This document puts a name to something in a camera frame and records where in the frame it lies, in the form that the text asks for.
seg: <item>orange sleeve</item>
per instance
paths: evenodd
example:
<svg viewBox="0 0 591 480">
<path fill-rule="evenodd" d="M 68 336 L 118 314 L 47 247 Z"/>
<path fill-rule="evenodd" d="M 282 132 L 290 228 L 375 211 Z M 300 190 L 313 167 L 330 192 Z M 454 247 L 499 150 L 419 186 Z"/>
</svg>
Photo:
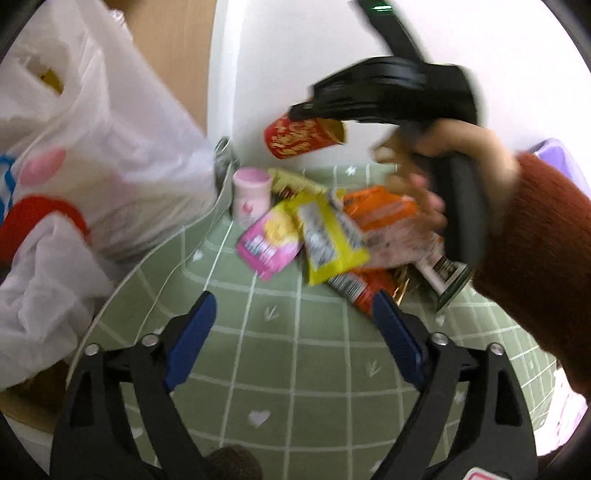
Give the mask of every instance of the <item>orange sleeve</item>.
<svg viewBox="0 0 591 480">
<path fill-rule="evenodd" d="M 556 356 L 573 390 L 591 400 L 591 202 L 536 156 L 518 159 L 515 196 L 474 287 Z"/>
</svg>

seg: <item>product label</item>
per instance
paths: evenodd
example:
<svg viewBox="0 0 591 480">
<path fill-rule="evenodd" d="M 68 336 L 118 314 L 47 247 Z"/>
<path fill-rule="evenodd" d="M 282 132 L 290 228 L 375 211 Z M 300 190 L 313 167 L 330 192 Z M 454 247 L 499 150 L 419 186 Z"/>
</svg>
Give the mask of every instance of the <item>product label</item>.
<svg viewBox="0 0 591 480">
<path fill-rule="evenodd" d="M 507 478 L 489 473 L 480 468 L 473 468 L 470 470 L 463 480 L 508 480 Z"/>
<path fill-rule="evenodd" d="M 355 303 L 368 286 L 360 276 L 353 273 L 337 275 L 327 283 L 351 303 Z"/>
<path fill-rule="evenodd" d="M 298 213 L 304 223 L 304 238 L 310 263 L 315 270 L 319 270 L 337 258 L 336 248 L 330 240 L 317 203 L 300 206 Z"/>
</svg>

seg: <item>screw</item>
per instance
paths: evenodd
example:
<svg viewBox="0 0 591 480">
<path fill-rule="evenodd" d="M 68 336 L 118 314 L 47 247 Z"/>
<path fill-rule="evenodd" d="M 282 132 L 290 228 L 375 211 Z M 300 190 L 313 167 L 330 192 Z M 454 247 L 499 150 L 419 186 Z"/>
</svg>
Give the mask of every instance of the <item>screw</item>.
<svg viewBox="0 0 591 480">
<path fill-rule="evenodd" d="M 437 332 L 431 335 L 431 341 L 435 343 L 435 345 L 446 346 L 449 343 L 449 337 L 445 335 L 445 333 Z"/>
<path fill-rule="evenodd" d="M 149 333 L 144 338 L 142 338 L 142 345 L 143 346 L 155 346 L 158 345 L 160 339 L 158 335 L 154 335 L 153 333 Z"/>
<path fill-rule="evenodd" d="M 495 355 L 501 356 L 505 354 L 505 349 L 498 343 L 491 343 L 488 348 L 491 349 L 491 352 Z"/>
<path fill-rule="evenodd" d="M 84 349 L 84 354 L 87 356 L 93 356 L 100 352 L 100 346 L 96 343 L 91 343 Z"/>
</svg>

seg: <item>pink bottle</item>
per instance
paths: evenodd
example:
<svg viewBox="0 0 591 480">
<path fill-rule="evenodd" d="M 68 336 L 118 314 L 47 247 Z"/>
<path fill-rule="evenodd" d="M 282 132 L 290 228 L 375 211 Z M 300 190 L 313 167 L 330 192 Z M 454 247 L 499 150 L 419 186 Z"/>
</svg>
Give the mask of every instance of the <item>pink bottle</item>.
<svg viewBox="0 0 591 480">
<path fill-rule="evenodd" d="M 243 228 L 250 227 L 271 210 L 273 179 L 258 168 L 240 168 L 233 177 L 234 221 Z"/>
</svg>

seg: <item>cardboard box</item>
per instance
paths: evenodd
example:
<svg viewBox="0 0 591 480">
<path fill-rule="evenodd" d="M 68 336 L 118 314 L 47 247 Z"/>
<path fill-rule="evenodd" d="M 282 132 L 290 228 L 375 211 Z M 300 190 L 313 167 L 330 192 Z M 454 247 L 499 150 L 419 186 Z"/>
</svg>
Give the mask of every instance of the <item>cardboard box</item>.
<svg viewBox="0 0 591 480">
<path fill-rule="evenodd" d="M 216 0 L 107 0 L 134 43 L 197 124 L 207 127 L 207 77 Z"/>
</svg>

